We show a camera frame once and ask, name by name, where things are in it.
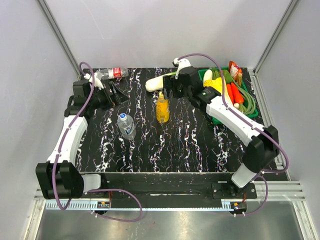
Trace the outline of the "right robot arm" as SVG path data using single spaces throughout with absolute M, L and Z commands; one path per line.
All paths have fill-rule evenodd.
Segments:
M 211 86 L 204 86 L 198 70 L 193 66 L 182 68 L 174 76 L 164 76 L 163 94 L 168 98 L 186 97 L 195 107 L 216 118 L 246 146 L 242 164 L 231 177 L 228 194 L 239 198 L 245 186 L 254 179 L 280 153 L 278 130 L 274 126 L 264 127 L 248 118 L 234 106 L 224 102 L 222 94 Z

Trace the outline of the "yellow juice bottle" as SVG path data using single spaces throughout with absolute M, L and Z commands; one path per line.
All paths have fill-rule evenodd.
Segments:
M 159 123 L 166 123 L 170 119 L 169 100 L 165 99 L 162 91 L 159 92 L 157 98 L 156 119 Z

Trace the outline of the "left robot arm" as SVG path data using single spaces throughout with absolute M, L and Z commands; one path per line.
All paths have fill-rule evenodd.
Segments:
M 41 192 L 47 200 L 78 199 L 88 190 L 98 198 L 108 193 L 109 186 L 101 181 L 99 174 L 85 176 L 76 169 L 77 151 L 95 111 L 117 107 L 129 98 L 112 81 L 95 80 L 94 83 L 98 89 L 92 89 L 90 81 L 85 79 L 73 83 L 58 142 L 46 162 L 38 163 L 35 168 Z

